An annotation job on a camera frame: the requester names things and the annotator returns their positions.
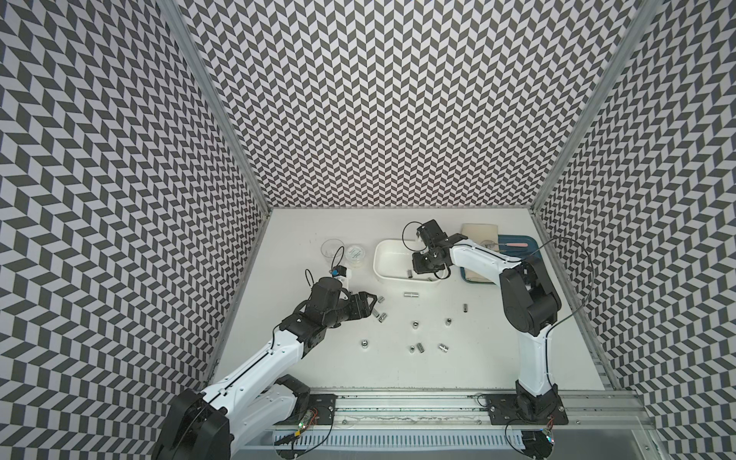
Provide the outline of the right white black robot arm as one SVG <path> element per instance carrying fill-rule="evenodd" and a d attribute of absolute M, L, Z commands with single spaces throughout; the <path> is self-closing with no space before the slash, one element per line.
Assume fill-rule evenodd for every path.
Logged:
<path fill-rule="evenodd" d="M 425 245 L 412 252 L 417 274 L 450 273 L 452 266 L 475 272 L 500 289 L 503 313 L 519 337 L 519 377 L 506 402 L 488 400 L 492 423 L 549 424 L 561 414 L 562 399 L 549 375 L 548 339 L 562 301 L 544 261 L 498 253 L 463 234 L 448 235 L 436 220 L 421 223 L 416 236 Z"/>

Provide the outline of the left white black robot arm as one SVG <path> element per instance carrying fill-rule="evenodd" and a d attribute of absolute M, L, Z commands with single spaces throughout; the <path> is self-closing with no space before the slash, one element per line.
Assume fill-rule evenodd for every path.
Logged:
<path fill-rule="evenodd" d="M 310 389 L 289 369 L 314 349 L 327 331 L 368 318 L 379 302 L 351 292 L 344 277 L 323 277 L 309 297 L 271 332 L 264 347 L 203 390 L 172 399 L 153 447 L 154 459 L 229 459 L 269 427 L 300 420 Z"/>

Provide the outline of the clear plastic cup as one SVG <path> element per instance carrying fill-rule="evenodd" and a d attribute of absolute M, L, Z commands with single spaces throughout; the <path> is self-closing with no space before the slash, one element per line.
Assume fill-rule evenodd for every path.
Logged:
<path fill-rule="evenodd" d="M 345 245 L 340 239 L 329 239 L 322 243 L 320 252 L 328 263 L 329 270 L 332 270 L 334 266 L 341 264 L 345 253 Z"/>

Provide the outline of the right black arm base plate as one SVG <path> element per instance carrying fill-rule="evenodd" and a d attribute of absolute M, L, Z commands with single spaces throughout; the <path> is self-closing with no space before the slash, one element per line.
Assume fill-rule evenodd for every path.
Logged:
<path fill-rule="evenodd" d="M 569 424 L 562 399 L 552 392 L 540 397 L 486 394 L 483 400 L 493 426 L 511 424 L 562 427 Z"/>

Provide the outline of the blue tray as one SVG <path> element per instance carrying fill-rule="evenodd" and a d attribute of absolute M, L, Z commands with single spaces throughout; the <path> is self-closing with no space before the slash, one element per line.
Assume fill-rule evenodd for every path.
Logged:
<path fill-rule="evenodd" d="M 475 243 L 509 257 L 542 259 L 542 255 L 538 253 L 538 242 L 529 236 L 499 235 L 493 232 L 475 232 L 475 234 L 467 232 L 466 235 Z"/>

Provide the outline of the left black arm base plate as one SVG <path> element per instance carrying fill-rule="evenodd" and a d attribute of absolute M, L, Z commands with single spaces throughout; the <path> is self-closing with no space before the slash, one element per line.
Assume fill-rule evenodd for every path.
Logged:
<path fill-rule="evenodd" d="M 291 375 L 278 379 L 261 397 L 271 426 L 296 426 L 307 416 L 317 426 L 330 426 L 335 419 L 337 395 L 312 389 Z"/>

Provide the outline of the beige cloth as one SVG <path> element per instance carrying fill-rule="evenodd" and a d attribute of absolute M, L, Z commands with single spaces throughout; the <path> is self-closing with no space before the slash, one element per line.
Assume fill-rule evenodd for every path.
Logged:
<path fill-rule="evenodd" d="M 466 239 L 454 245 L 452 260 L 465 270 L 467 280 L 498 285 L 503 270 L 517 264 L 517 259 L 499 252 L 495 224 L 464 223 L 461 234 Z"/>

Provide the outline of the white plastic storage box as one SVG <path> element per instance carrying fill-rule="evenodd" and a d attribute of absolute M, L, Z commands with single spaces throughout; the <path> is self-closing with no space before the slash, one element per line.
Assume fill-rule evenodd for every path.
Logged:
<path fill-rule="evenodd" d="M 376 246 L 373 257 L 373 272 L 381 283 L 404 283 L 417 286 L 435 286 L 441 280 L 433 274 L 417 274 L 412 268 L 412 252 L 401 240 L 383 240 Z M 413 278 L 408 279 L 407 271 Z"/>

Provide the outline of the aluminium front rail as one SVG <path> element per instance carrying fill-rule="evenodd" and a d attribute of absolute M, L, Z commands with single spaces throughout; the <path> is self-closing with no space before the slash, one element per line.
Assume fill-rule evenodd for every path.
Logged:
<path fill-rule="evenodd" d="M 314 389 L 328 395 L 338 429 L 502 429 L 520 427 L 509 390 Z M 631 391 L 561 390 L 562 406 L 539 427 L 553 429 L 652 430 L 653 419 Z"/>

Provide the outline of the clear plastic lid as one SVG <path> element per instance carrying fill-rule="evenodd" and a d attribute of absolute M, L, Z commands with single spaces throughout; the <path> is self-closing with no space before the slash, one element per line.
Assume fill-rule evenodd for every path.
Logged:
<path fill-rule="evenodd" d="M 359 268 L 365 262 L 366 253 L 362 245 L 348 245 L 345 248 L 345 262 L 351 268 Z"/>

